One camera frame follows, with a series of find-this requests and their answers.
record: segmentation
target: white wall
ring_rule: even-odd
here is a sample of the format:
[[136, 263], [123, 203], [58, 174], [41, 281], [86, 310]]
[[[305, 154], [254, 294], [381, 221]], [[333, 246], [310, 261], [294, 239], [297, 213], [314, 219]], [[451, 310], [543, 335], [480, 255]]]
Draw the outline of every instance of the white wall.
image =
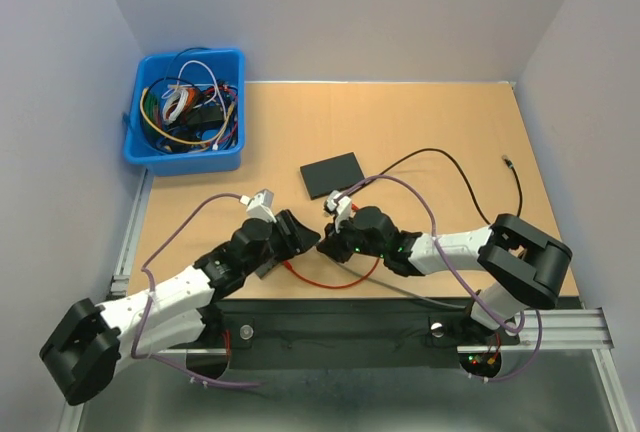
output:
[[145, 53], [235, 45], [254, 80], [515, 79], [563, 0], [117, 0]]
[[140, 49], [114, 0], [0, 0], [0, 428], [57, 430], [38, 358], [104, 297], [138, 172], [120, 159]]
[[640, 0], [566, 0], [516, 95], [583, 298], [640, 422]]

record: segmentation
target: white cable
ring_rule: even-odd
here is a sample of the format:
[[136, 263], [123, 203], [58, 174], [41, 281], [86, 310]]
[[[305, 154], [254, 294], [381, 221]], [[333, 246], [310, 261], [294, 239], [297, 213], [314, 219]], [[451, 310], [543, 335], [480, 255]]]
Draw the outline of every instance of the white cable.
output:
[[213, 82], [213, 87], [214, 87], [216, 93], [213, 94], [213, 96], [209, 100], [207, 100], [205, 102], [205, 104], [208, 104], [209, 102], [213, 102], [215, 100], [215, 98], [218, 97], [220, 99], [220, 105], [222, 106], [222, 115], [226, 119], [227, 118], [227, 106], [224, 104], [224, 99], [222, 98], [222, 94], [220, 93], [220, 89], [218, 88], [218, 80], [216, 79], [216, 76], [213, 74], [213, 71], [209, 68], [209, 66], [207, 64], [205, 64], [204, 62], [200, 62], [199, 60], [188, 60], [180, 68], [180, 72], [178, 72], [178, 78], [179, 79], [182, 78], [182, 72], [184, 71], [184, 69], [189, 64], [200, 65], [201, 67], [204, 67], [207, 70], [207, 72], [209, 72], [209, 75], [211, 76], [211, 80]]
[[[184, 112], [188, 101], [189, 90], [176, 89], [164, 103], [164, 107], [162, 107], [162, 120], [164, 121], [164, 123], [167, 125], [173, 124], [176, 119], [180, 117], [180, 114]], [[171, 107], [174, 105], [175, 108], [171, 112], [169, 112]]]
[[[193, 84], [193, 85], [195, 85], [196, 87], [207, 87], [207, 88], [214, 86], [214, 84]], [[165, 90], [164, 94], [162, 94], [160, 97], [166, 100], [171, 94], [173, 94], [173, 92], [176, 89], [182, 89], [182, 88], [188, 89], [189, 87], [191, 87], [191, 85], [169, 84], [167, 86], [167, 90]]]

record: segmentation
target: red cable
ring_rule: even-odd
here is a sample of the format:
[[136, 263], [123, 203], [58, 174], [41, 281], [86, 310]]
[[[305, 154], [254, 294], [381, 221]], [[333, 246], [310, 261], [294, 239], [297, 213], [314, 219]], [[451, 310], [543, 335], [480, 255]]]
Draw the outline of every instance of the red cable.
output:
[[502, 347], [502, 341], [500, 340], [500, 334], [496, 332], [496, 338], [498, 339], [498, 347], [496, 348], [496, 353], [491, 357], [492, 360], [496, 360], [498, 358], [498, 354], [500, 354], [500, 347]]
[[231, 132], [229, 132], [227, 135], [225, 135], [223, 138], [220, 139], [220, 142], [224, 142], [226, 141], [229, 137], [231, 137], [236, 129], [238, 128], [238, 121], [236, 120], [236, 122], [233, 124], [233, 129], [231, 129]]
[[233, 100], [235, 101], [238, 98], [238, 95], [235, 93], [235, 91], [227, 86], [224, 86], [222, 88], [222, 90], [224, 90], [227, 94], [231, 94], [233, 97]]
[[231, 357], [231, 332], [225, 330], [222, 333], [222, 339], [224, 340], [224, 350], [227, 355], [227, 360]]
[[380, 259], [376, 259], [375, 263], [373, 264], [373, 267], [371, 267], [371, 270], [369, 272], [367, 272], [365, 275], [363, 275], [362, 277], [360, 277], [357, 280], [354, 280], [353, 282], [350, 282], [350, 283], [344, 284], [344, 285], [327, 285], [327, 284], [321, 284], [320, 282], [315, 282], [315, 281], [313, 281], [311, 279], [307, 279], [305, 276], [300, 275], [298, 272], [296, 272], [296, 270], [293, 268], [293, 265], [291, 265], [291, 263], [288, 260], [285, 260], [282, 264], [293, 275], [298, 277], [303, 282], [306, 282], [307, 284], [315, 285], [316, 287], [321, 287], [323, 289], [336, 290], [336, 289], [348, 289], [349, 287], [353, 287], [354, 285], [358, 285], [360, 282], [364, 282], [369, 277], [371, 277], [371, 274], [373, 274], [373, 271], [376, 270], [376, 267], [378, 266], [378, 262], [380, 262]]

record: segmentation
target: wooden table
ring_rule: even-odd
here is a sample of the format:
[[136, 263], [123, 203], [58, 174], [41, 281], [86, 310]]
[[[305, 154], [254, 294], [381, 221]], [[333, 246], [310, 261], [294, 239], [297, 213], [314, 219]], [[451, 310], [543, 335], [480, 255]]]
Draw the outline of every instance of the wooden table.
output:
[[[311, 201], [299, 167], [355, 152], [367, 175], [423, 147], [447, 150], [461, 164], [485, 214], [514, 212], [515, 181], [501, 160], [514, 162], [524, 192], [523, 219], [559, 237], [518, 105], [509, 84], [259, 83], [247, 85], [247, 143], [234, 172], [154, 179], [136, 252], [129, 293], [148, 286], [142, 262], [207, 197], [219, 192], [275, 193], [274, 213], [288, 208], [306, 226], [322, 232], [330, 220], [324, 199]], [[440, 154], [425, 153], [398, 166], [393, 175], [412, 184], [431, 205], [439, 233], [461, 232], [484, 223], [455, 167]], [[377, 205], [404, 230], [429, 231], [429, 218], [404, 188], [378, 181], [354, 198], [359, 206]], [[229, 240], [246, 218], [231, 199], [208, 205], [151, 265], [158, 281], [181, 272], [207, 251]], [[354, 270], [366, 272], [373, 258], [355, 257]], [[299, 273], [327, 284], [354, 279], [315, 250], [293, 259]], [[463, 274], [474, 289], [486, 288], [487, 273]], [[464, 297], [450, 272], [403, 278], [382, 264], [373, 277], [431, 297]], [[251, 276], [234, 298], [393, 297], [380, 285], [362, 283], [344, 290], [308, 285], [280, 266], [265, 279]], [[562, 295], [577, 296], [571, 272]]]

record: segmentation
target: blue plastic bin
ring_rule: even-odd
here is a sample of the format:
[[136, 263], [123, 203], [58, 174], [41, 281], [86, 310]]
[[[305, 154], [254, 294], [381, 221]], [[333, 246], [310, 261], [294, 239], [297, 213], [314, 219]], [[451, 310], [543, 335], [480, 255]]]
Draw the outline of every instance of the blue plastic bin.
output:
[[[155, 175], [201, 174], [205, 172], [222, 172], [240, 167], [242, 149], [245, 142], [244, 123], [244, 56], [237, 49], [190, 50], [181, 54], [169, 69], [170, 77], [177, 77], [180, 67], [187, 60], [199, 60], [207, 64], [218, 80], [238, 87], [238, 141], [228, 150], [211, 150], [191, 154], [164, 154], [155, 150], [147, 142], [140, 123], [140, 97], [145, 87], [154, 80], [164, 77], [167, 67], [176, 56], [172, 54], [150, 55], [138, 65], [133, 101], [129, 113], [129, 127], [124, 142], [124, 156], [128, 162], [144, 165]], [[196, 64], [188, 65], [182, 77], [193, 83], [211, 83], [209, 73]], [[153, 92], [159, 96], [166, 91], [162, 85], [154, 87]]]

